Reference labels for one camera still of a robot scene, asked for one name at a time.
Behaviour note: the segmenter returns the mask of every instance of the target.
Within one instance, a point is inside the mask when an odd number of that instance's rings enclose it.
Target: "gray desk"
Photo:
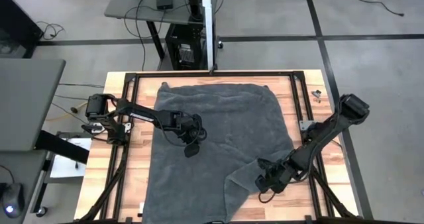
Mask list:
[[[64,68],[63,60],[0,59],[0,152],[34,148]]]
[[[212,1],[212,11],[215,11],[217,0]],[[140,0],[111,0],[106,8],[105,16],[113,17],[118,19],[123,19],[125,14],[132,8],[133,10],[129,11],[126,18],[127,19],[135,19],[136,15],[136,7]],[[182,5],[188,4],[188,0],[173,0],[174,8],[180,7]],[[138,9],[138,20],[142,21],[152,21],[152,22],[164,22],[164,23],[174,23],[174,24],[203,24],[203,21],[190,21],[190,13],[189,8],[186,6],[180,7],[179,9],[169,9],[164,15],[162,11],[154,11],[149,9],[147,6],[153,9],[156,9],[156,0],[143,0]]]
[[[63,60],[0,59],[0,164],[10,169],[24,188],[24,213],[9,219],[0,211],[0,223],[22,223],[40,171],[45,150],[33,150],[54,92],[65,67]],[[0,169],[0,182],[11,183]]]

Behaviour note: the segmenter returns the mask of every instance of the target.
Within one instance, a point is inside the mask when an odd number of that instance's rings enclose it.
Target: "desk leg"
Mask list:
[[[62,140],[46,131],[40,131],[35,149],[48,150],[82,164],[87,164],[89,154],[88,150]]]
[[[158,31],[156,30],[156,26],[154,26],[154,22],[152,21],[146,21],[146,23],[150,31],[150,35],[152,35],[153,43],[158,51],[159,58],[164,59],[165,52],[164,52],[164,48],[162,48],[162,45],[160,44],[160,38],[159,38]]]

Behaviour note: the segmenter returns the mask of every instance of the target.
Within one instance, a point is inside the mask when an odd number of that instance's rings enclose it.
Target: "computer mouse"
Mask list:
[[[23,212],[25,206],[24,191],[22,184],[11,184],[3,192],[3,211],[8,218],[17,218]]]

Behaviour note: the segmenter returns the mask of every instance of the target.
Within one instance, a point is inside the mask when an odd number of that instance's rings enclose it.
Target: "wooden tabletop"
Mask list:
[[[320,70],[304,70],[304,72],[314,119],[316,121],[324,121],[333,112],[331,111],[322,73]],[[107,74],[104,93],[112,93],[116,97],[120,97],[123,89],[124,76],[124,72],[109,72]],[[274,92],[280,103],[284,121],[295,148],[301,145],[293,96],[291,93],[292,89],[289,78],[286,76],[142,78],[139,82],[137,103],[153,108],[154,102],[156,101],[156,93],[162,82],[167,82],[170,87],[199,84],[267,85],[271,91]],[[298,84],[299,98],[303,101],[300,87],[300,84]],[[321,91],[320,103],[311,95],[311,91],[317,89]],[[304,105],[302,105],[302,112],[306,114],[304,108]],[[119,214],[120,221],[124,221],[126,217],[133,217],[135,221],[140,220],[140,218],[137,217],[137,213],[139,213],[140,203],[144,202],[146,196],[152,134],[152,124],[139,120],[134,121],[122,205]],[[93,140],[81,192],[79,194],[75,218],[80,218],[86,214],[103,191],[110,155],[110,145]],[[332,142],[323,149],[322,155],[330,188],[347,209],[357,215],[358,212],[341,147],[335,142]],[[321,209],[323,209],[323,215],[325,215],[325,204],[320,188],[319,194]],[[109,200],[108,217],[112,216],[114,198],[115,191],[113,191]],[[290,184],[284,192],[277,194],[271,202],[266,204],[258,201],[257,194],[252,194],[233,217],[233,221],[304,220],[305,215],[314,216],[308,181],[300,184]]]

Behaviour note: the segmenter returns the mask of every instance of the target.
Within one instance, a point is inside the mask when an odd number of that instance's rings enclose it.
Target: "gray towel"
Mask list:
[[[267,87],[163,83],[154,108],[199,114],[207,138],[199,154],[186,158],[184,145],[171,145],[154,130],[144,224],[230,221],[248,195],[258,192],[254,181],[263,171],[256,159],[275,161],[293,148],[280,105]]]

